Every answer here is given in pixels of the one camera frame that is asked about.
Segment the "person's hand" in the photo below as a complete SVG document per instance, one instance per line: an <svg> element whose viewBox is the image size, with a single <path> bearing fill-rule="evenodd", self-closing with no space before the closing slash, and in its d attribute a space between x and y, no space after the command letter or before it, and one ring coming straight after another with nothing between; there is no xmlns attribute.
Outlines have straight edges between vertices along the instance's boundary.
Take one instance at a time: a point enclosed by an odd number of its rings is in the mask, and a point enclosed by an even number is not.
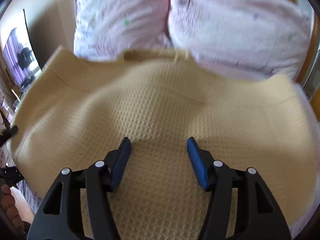
<svg viewBox="0 0 320 240"><path fill-rule="evenodd" d="M1 207L4 209L6 215L21 234L24 234L24 222L21 219L18 209L15 206L15 199L11 194L10 187L4 184L2 186L2 191L4 196L1 199Z"/></svg>

